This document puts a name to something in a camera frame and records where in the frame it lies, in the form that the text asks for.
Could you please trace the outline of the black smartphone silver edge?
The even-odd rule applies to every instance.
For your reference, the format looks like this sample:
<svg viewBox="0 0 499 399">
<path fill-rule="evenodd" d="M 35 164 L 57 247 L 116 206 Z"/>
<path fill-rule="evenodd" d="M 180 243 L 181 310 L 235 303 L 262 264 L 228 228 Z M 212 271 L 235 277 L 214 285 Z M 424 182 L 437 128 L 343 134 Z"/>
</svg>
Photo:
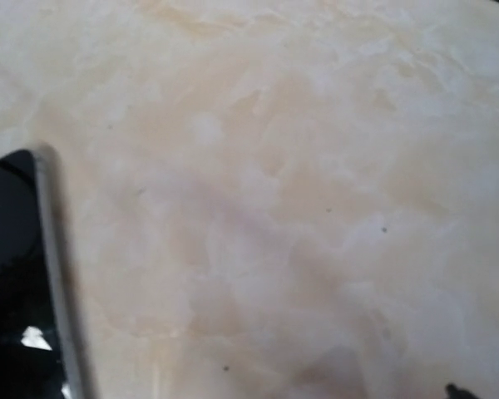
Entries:
<svg viewBox="0 0 499 399">
<path fill-rule="evenodd" d="M 92 398 L 55 152 L 0 156 L 0 398 Z"/>
</svg>

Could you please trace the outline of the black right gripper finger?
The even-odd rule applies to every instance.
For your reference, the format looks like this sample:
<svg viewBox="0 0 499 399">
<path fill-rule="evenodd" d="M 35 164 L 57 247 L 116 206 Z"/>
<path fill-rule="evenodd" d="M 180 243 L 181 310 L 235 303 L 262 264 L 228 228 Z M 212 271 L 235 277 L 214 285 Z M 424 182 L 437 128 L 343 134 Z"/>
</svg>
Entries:
<svg viewBox="0 0 499 399">
<path fill-rule="evenodd" d="M 454 384 L 445 386 L 447 399 L 477 399 L 477 396 L 465 388 L 458 387 Z"/>
</svg>

